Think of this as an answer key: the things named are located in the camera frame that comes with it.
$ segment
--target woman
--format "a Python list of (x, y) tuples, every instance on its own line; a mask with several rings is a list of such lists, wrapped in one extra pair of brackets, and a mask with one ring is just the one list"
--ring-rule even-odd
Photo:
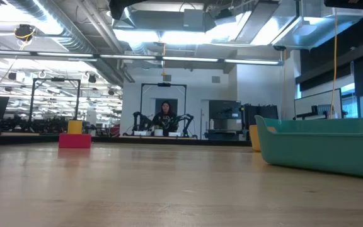
[(163, 135), (169, 136), (169, 132), (176, 132), (178, 124), (171, 125), (176, 114), (171, 111), (171, 105), (168, 101), (164, 101), (161, 106), (161, 111), (155, 115), (152, 122), (163, 129)]

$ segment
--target yellow block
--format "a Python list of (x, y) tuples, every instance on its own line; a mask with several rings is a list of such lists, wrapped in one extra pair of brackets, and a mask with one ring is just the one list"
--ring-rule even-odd
[(82, 120), (70, 120), (68, 122), (68, 134), (82, 134)]
[[(275, 132), (274, 127), (268, 127), (268, 130)], [(249, 126), (249, 134), (250, 134), (250, 140), (251, 140), (251, 147), (253, 148), (253, 150), (261, 151), (262, 148), (260, 146), (260, 140), (258, 139), (257, 125)]]

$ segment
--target black metal frame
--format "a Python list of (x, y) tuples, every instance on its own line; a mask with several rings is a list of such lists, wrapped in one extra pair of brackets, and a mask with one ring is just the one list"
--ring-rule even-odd
[[(36, 81), (42, 81), (38, 86), (36, 86)], [(77, 89), (77, 94), (76, 94), (76, 106), (75, 106), (75, 116), (74, 116), (74, 120), (76, 120), (78, 118), (78, 106), (79, 106), (79, 96), (80, 96), (80, 92), (81, 92), (81, 80), (80, 79), (66, 79), (66, 78), (33, 78), (33, 86), (32, 86), (32, 97), (30, 99), (30, 113), (29, 113), (29, 120), (28, 120), (28, 124), (30, 125), (31, 121), (32, 121), (32, 115), (33, 115), (33, 102), (35, 100), (35, 90), (41, 86), (44, 82), (46, 81), (52, 81), (52, 82), (65, 82), (65, 81), (76, 81), (78, 82), (78, 89)]]
[(139, 112), (142, 113), (142, 90), (144, 89), (145, 85), (152, 85), (158, 87), (171, 87), (171, 86), (182, 86), (184, 87), (184, 114), (186, 114), (186, 97), (187, 97), (187, 85), (185, 84), (170, 84), (170, 83), (142, 83), (141, 84), (141, 99), (139, 100)]

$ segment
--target wooden floor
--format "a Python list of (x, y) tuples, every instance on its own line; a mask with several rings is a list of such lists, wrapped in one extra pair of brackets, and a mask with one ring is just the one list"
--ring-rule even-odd
[(249, 148), (0, 146), (0, 226), (363, 226), (363, 179)]

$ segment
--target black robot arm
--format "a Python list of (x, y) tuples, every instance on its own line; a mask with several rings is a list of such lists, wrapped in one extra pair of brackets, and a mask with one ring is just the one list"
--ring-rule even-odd
[(132, 132), (134, 131), (148, 131), (153, 123), (152, 121), (145, 115), (140, 112), (134, 112), (132, 114), (134, 116), (134, 126), (132, 128)]
[(183, 137), (188, 137), (188, 126), (190, 126), (190, 123), (192, 122), (192, 120), (194, 119), (194, 116), (191, 116), (190, 114), (185, 114), (185, 115), (180, 115), (175, 117), (172, 122), (171, 125), (173, 127), (177, 127), (178, 123), (181, 122), (182, 120), (187, 120), (187, 124), (183, 129)]

